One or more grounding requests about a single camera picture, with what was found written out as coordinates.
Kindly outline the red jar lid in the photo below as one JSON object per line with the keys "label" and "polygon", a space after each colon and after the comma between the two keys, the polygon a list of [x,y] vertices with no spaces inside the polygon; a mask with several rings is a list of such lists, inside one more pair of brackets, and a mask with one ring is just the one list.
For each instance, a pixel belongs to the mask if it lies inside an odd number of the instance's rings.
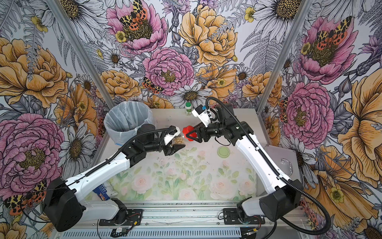
{"label": "red jar lid", "polygon": [[182,132],[188,141],[194,141],[198,137],[195,128],[191,125],[184,127]]}

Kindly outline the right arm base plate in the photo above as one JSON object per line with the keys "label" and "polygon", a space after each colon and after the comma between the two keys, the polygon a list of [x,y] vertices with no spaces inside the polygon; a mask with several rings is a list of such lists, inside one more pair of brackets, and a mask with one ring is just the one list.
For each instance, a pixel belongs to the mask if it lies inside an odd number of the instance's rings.
{"label": "right arm base plate", "polygon": [[236,208],[224,208],[223,221],[225,225],[263,225],[265,224],[265,218],[260,215],[254,215],[251,217],[241,217]]}

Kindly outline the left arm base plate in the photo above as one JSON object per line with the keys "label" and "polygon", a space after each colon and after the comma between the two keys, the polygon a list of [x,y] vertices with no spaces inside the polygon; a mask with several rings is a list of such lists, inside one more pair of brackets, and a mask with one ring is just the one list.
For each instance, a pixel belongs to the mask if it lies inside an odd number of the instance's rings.
{"label": "left arm base plate", "polygon": [[119,210],[111,220],[100,220],[100,226],[139,226],[142,220],[142,209]]}

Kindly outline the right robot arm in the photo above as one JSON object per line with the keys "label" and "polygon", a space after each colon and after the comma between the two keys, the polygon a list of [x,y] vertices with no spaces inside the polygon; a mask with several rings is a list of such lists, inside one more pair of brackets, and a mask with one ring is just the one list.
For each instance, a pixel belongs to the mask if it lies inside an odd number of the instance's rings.
{"label": "right robot arm", "polygon": [[235,146],[253,167],[260,178],[266,195],[247,198],[237,204],[241,221],[252,216],[264,216],[274,222],[299,206],[302,184],[291,180],[269,157],[260,145],[254,131],[245,121],[239,121],[230,105],[218,106],[216,119],[206,106],[198,106],[194,117],[201,123],[186,133],[186,137],[196,142],[207,142],[211,137],[224,137]]}

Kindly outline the black trash bin with liner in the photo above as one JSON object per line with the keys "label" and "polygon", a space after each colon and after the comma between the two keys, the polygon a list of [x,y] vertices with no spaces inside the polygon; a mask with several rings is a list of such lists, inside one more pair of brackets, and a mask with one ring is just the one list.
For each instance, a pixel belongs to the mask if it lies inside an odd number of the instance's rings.
{"label": "black trash bin with liner", "polygon": [[122,146],[144,124],[156,125],[151,109],[144,103],[125,101],[113,107],[104,118],[104,126],[116,145]]}

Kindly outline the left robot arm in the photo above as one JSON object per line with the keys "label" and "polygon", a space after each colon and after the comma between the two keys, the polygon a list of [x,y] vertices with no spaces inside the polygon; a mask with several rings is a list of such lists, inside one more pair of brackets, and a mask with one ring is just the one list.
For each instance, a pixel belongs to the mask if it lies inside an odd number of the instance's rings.
{"label": "left robot arm", "polygon": [[42,204],[44,214],[58,232],[64,232],[79,222],[104,220],[122,225],[128,221],[126,206],[118,199],[85,203],[84,199],[98,186],[143,160],[149,152],[173,155],[184,148],[171,145],[180,135],[176,126],[156,129],[144,124],[137,134],[124,143],[111,157],[91,169],[68,179],[53,180]]}

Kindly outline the red-lid peanut jar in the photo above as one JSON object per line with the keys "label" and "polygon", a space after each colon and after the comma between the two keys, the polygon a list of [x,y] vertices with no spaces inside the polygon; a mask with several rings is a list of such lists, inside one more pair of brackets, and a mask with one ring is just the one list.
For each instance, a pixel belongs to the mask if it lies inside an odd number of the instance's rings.
{"label": "red-lid peanut jar", "polygon": [[177,136],[172,139],[172,145],[175,145],[175,144],[185,145],[186,143],[183,137]]}

